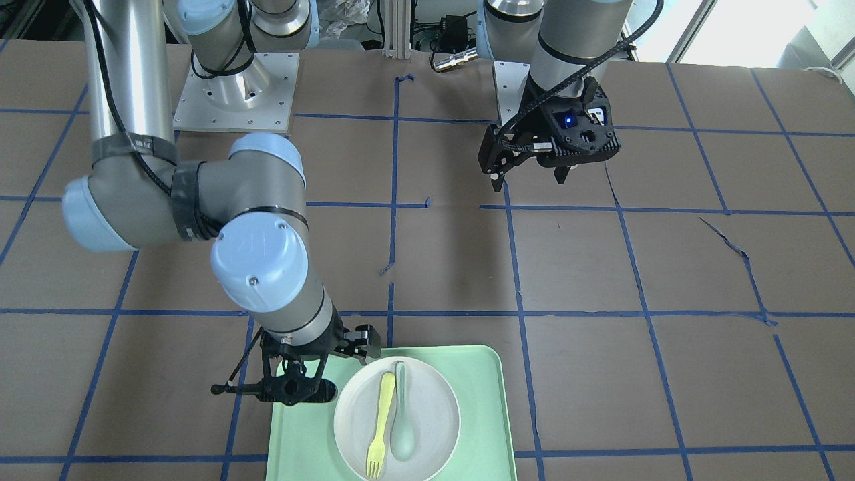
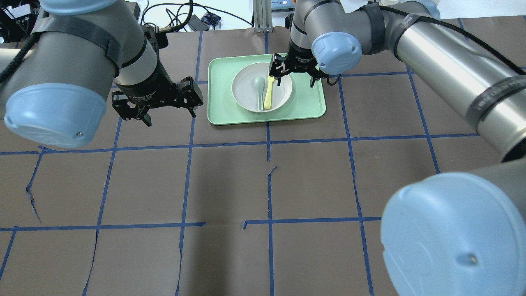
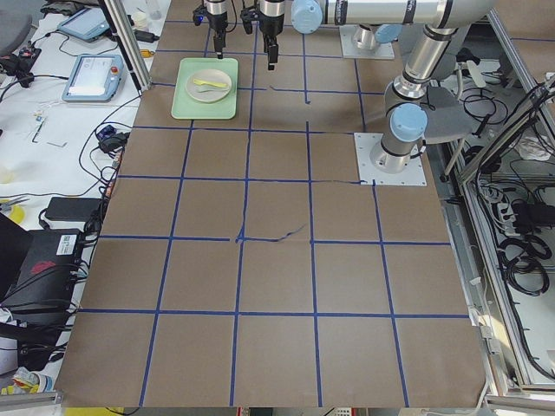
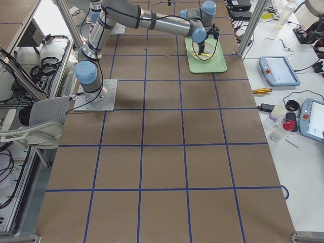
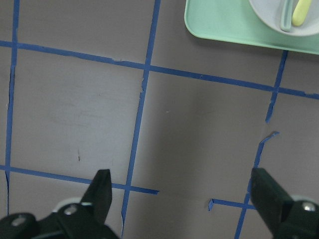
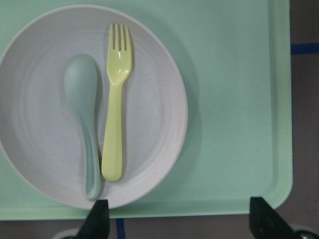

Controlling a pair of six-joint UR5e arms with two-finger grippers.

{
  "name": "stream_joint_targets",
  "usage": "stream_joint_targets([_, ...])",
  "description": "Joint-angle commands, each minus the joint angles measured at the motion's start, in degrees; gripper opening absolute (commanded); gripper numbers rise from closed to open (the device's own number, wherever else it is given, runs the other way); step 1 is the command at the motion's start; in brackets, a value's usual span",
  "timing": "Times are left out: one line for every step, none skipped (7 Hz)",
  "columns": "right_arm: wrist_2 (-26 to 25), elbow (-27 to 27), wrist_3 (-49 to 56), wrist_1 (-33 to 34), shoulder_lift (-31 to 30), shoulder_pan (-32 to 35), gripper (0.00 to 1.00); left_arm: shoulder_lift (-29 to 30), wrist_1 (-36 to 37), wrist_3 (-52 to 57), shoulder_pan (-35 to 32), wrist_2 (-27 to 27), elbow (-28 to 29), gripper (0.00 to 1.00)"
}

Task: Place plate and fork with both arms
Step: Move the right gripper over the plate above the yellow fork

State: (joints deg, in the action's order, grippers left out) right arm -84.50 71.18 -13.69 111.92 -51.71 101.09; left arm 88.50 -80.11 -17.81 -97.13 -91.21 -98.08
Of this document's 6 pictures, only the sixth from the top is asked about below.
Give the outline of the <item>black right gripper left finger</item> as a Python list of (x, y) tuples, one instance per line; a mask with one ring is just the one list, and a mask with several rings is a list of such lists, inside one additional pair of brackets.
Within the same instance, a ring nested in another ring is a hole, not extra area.
[(107, 239), (109, 233), (110, 217), (108, 200), (97, 200), (75, 238)]

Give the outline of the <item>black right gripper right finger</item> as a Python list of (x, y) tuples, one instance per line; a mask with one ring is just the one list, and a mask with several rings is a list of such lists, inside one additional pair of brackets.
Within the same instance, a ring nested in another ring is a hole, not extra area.
[(251, 197), (249, 228), (256, 239), (317, 239), (308, 229), (294, 229), (262, 197)]

